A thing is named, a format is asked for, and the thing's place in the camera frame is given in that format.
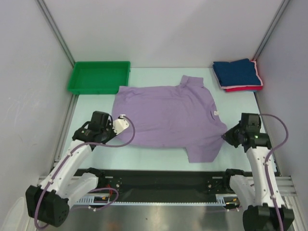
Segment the purple t shirt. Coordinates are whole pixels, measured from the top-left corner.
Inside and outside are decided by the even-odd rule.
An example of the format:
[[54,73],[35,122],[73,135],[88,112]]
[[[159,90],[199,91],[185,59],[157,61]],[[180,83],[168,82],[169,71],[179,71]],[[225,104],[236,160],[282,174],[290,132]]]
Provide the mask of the purple t shirt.
[[201,77],[183,76],[177,86],[120,87],[112,116],[134,124],[118,139],[147,148],[184,148],[190,163],[213,162],[227,126]]

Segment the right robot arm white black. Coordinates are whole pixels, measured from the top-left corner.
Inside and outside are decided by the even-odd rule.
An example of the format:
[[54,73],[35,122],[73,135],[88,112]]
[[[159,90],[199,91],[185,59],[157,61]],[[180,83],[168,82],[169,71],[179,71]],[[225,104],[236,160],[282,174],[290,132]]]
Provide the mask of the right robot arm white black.
[[286,231],[295,215],[288,209],[279,192],[270,157],[281,147],[273,147],[269,135],[261,131],[261,115],[243,113],[239,123],[223,134],[231,146],[242,146],[249,160],[254,184],[243,170],[227,169],[222,188],[235,193],[244,210],[243,227],[246,231]]

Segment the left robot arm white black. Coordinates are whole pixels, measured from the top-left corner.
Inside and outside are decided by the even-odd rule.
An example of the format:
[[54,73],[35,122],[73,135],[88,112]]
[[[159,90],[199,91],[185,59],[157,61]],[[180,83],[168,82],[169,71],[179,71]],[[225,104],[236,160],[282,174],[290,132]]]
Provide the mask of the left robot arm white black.
[[61,226],[71,208],[88,193],[102,192],[119,195],[110,187],[102,170],[88,168],[76,181],[72,177],[82,162],[97,146],[111,147],[108,142],[130,127],[126,116],[113,119],[108,113],[95,111],[91,120],[78,128],[65,155],[38,185],[26,190],[28,215],[35,227],[43,230],[47,226]]

